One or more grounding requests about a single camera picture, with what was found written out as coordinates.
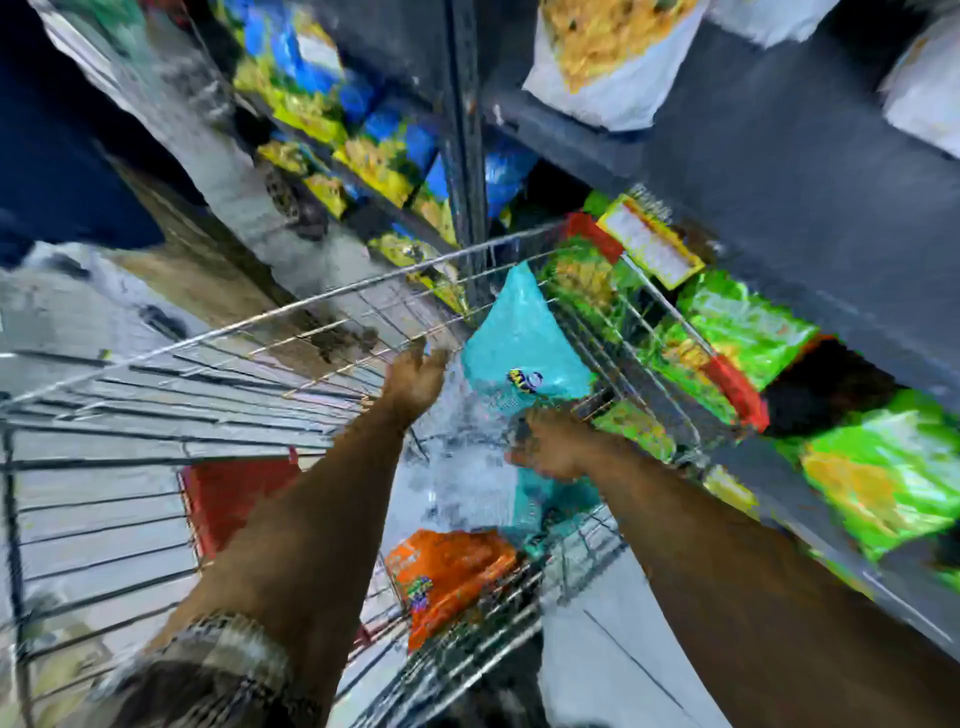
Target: grey shelf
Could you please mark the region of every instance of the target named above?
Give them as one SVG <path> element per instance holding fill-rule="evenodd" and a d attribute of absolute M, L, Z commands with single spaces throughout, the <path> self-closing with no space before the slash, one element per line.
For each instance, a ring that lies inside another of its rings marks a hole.
<path fill-rule="evenodd" d="M 521 90 L 535 13 L 481 22 L 488 122 L 610 194 L 641 182 L 720 265 L 960 413 L 960 161 L 886 123 L 875 67 L 824 28 L 762 51 L 705 23 L 655 126 L 605 133 Z"/>
<path fill-rule="evenodd" d="M 912 625 L 960 660 L 960 594 L 940 582 L 929 566 L 931 540 L 920 539 L 886 554 L 873 564 L 856 549 L 836 514 L 803 475 L 762 438 L 714 453 L 760 502 L 761 513 L 787 526 L 863 581 L 878 606 Z"/>

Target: hand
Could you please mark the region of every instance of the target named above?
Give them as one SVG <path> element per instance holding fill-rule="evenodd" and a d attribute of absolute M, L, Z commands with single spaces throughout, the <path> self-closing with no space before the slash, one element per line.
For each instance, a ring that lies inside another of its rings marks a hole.
<path fill-rule="evenodd" d="M 437 401 L 444 386 L 444 370 L 450 358 L 446 349 L 423 357 L 426 339 L 415 339 L 394 359 L 383 383 L 380 401 L 391 406 L 404 426 L 411 425 Z"/>
<path fill-rule="evenodd" d="M 557 409 L 531 407 L 524 417 L 530 436 L 507 453 L 507 462 L 557 480 L 576 480 L 587 474 L 590 454 L 602 436 L 599 432 Z"/>

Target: orange snack bag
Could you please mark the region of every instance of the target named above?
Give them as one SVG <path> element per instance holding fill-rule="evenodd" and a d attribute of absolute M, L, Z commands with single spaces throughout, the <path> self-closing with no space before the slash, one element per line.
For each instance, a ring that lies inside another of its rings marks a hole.
<path fill-rule="evenodd" d="M 516 550 L 495 531 L 419 530 L 387 557 L 413 616 L 413 652 L 516 565 Z"/>

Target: shirt sleeve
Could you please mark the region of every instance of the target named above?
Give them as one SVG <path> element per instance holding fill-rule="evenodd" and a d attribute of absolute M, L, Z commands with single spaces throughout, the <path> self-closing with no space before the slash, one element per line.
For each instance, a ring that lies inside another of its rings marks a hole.
<path fill-rule="evenodd" d="M 263 627 L 219 613 L 118 668 L 62 726 L 300 728 L 316 725 L 319 714 L 293 687 L 290 660 Z"/>

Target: white package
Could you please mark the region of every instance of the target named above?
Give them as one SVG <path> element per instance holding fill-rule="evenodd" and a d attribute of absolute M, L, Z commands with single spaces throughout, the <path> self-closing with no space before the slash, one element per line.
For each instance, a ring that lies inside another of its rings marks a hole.
<path fill-rule="evenodd" d="M 534 66 L 523 89 L 547 106 L 593 127 L 629 132 L 653 126 L 654 114 L 666 100 L 680 64 L 697 35 L 707 2 L 701 2 L 664 40 L 650 46 L 591 84 L 572 93 L 554 60 L 543 16 L 538 13 Z"/>
<path fill-rule="evenodd" d="M 769 48 L 807 40 L 840 0 L 713 0 L 708 18 L 726 31 Z"/>
<path fill-rule="evenodd" d="M 883 82 L 883 114 L 912 134 L 960 158 L 960 11 L 922 33 Z"/>

